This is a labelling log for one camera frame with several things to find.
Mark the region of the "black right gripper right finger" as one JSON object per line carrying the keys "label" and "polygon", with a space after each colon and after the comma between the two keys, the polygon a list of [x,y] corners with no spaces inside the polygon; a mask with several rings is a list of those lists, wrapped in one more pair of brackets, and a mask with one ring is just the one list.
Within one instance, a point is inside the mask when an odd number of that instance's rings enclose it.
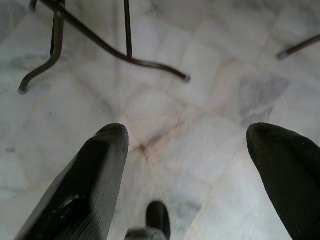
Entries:
{"label": "black right gripper right finger", "polygon": [[320,148],[283,127],[258,122],[246,132],[249,155],[293,240],[320,238]]}

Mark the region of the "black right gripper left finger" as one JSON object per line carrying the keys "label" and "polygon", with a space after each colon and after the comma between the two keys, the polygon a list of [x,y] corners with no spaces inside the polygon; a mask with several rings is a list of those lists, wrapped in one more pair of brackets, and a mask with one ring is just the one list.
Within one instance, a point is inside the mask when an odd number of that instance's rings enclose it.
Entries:
{"label": "black right gripper left finger", "polygon": [[15,239],[107,239],[128,150],[124,125],[101,128],[53,180]]}

